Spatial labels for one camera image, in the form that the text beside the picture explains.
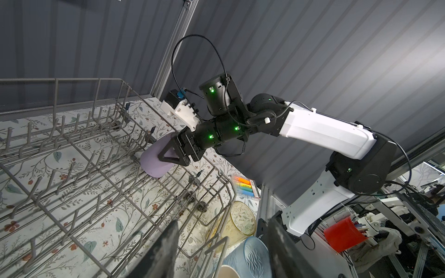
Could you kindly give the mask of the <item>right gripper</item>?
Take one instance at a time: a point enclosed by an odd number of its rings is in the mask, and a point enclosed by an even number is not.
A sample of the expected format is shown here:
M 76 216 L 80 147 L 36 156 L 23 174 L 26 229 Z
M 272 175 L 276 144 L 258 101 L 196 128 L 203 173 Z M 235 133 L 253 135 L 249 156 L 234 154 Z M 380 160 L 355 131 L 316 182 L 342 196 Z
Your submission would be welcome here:
M 178 133 L 166 134 L 162 140 L 163 147 L 158 154 L 158 159 L 161 162 L 189 166 L 190 159 L 198 162 L 205 153 L 205 150 L 198 145 L 189 127 L 185 127 Z

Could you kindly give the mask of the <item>yellow transparent cup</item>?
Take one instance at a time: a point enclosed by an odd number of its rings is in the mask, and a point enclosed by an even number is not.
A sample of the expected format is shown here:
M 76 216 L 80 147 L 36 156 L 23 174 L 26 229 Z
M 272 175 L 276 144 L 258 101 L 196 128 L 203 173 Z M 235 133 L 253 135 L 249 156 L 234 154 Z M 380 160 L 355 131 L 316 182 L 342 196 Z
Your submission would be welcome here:
M 253 236 L 256 228 L 256 216 L 249 206 L 241 201 L 234 201 L 226 224 L 221 228 L 220 238 L 229 237 L 228 249 L 230 249 Z

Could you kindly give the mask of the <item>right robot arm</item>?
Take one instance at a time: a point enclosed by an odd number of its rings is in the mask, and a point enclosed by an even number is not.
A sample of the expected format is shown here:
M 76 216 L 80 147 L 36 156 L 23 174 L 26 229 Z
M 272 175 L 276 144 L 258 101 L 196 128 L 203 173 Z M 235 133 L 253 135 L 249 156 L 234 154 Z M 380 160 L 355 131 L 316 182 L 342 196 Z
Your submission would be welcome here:
M 160 161 L 187 166 L 199 161 L 209 148 L 233 139 L 247 141 L 257 133 L 331 150 L 319 178 L 282 212 L 282 223 L 289 234 L 303 235 L 342 201 L 372 194 L 384 185 L 398 148 L 388 137 L 266 93 L 244 103 L 228 74 L 201 84 L 200 90 L 212 116 L 209 120 L 199 119 L 184 90 L 171 90 L 163 100 L 162 110 L 178 117 L 185 127 L 172 135 L 158 154 Z

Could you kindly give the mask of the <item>blue textured cup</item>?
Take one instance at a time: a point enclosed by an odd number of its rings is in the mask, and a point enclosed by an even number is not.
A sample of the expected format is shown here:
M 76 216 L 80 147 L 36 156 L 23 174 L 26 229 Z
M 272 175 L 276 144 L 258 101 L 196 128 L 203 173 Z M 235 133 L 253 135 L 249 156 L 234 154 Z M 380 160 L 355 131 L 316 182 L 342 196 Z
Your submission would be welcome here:
M 269 251 L 258 237 L 248 237 L 223 260 L 241 278 L 271 278 Z

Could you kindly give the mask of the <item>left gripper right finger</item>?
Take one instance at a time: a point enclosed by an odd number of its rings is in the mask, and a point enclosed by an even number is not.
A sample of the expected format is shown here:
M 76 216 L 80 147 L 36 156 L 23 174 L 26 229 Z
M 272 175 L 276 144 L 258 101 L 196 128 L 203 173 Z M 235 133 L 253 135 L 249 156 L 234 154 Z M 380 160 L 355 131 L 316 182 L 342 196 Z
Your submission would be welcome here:
M 273 278 L 319 278 L 320 274 L 298 251 L 300 239 L 289 234 L 282 220 L 282 212 L 275 213 L 267 223 L 265 245 L 269 252 Z

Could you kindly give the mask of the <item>purple cup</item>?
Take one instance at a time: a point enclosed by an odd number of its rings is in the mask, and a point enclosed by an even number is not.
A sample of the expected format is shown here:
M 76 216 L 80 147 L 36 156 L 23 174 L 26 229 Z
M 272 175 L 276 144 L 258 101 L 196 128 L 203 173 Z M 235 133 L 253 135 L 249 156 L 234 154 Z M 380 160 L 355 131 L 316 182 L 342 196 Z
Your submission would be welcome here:
M 140 157 L 140 166 L 153 178 L 163 177 L 175 164 L 163 162 L 158 158 L 159 153 L 167 146 L 168 142 L 176 133 L 169 133 L 159 138 Z

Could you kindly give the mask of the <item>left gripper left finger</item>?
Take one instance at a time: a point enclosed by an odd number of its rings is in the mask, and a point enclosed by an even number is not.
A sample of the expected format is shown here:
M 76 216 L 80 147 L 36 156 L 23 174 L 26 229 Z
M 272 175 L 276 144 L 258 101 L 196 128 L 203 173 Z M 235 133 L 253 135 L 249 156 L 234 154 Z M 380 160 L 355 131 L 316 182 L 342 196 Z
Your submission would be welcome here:
M 173 278 L 178 240 L 178 221 L 173 220 L 127 277 Z

